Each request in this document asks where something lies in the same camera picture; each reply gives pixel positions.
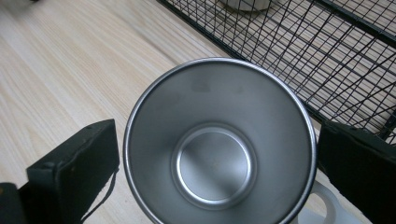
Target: black wire mesh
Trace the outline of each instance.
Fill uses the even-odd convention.
[[[313,118],[396,145],[396,3],[277,0],[242,11],[231,0],[159,1],[231,56],[282,79]]]

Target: wire grid panel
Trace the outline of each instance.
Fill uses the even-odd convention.
[[[250,12],[227,7],[228,0],[160,1],[232,56],[283,80],[314,118],[396,144],[396,50],[378,39],[383,31],[396,33],[395,3],[333,0],[359,16],[344,21],[316,1],[278,0]],[[381,31],[359,29],[361,18]]]

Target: metal cup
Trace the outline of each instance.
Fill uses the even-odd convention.
[[[298,98],[250,63],[202,59],[159,77],[136,103],[123,159],[155,223],[286,223],[316,173]]]
[[[220,2],[242,11],[264,10],[270,6],[270,0],[220,0]]]

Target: wooden floor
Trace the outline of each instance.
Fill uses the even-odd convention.
[[[153,80],[219,56],[227,55],[153,0],[0,0],[0,182],[21,187],[26,167],[99,120],[115,119],[121,150],[126,120]],[[337,192],[321,172],[317,180]],[[307,206],[325,211],[318,198]],[[150,223],[122,166],[87,223]]]

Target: white object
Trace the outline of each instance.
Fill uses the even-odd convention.
[[[350,215],[341,206],[334,194],[318,181],[315,181],[311,193],[317,194],[323,200],[327,208],[327,216],[323,217],[303,208],[291,224],[361,224],[361,221]]]
[[[270,5],[270,0],[220,0],[220,2],[241,11],[264,10]]]

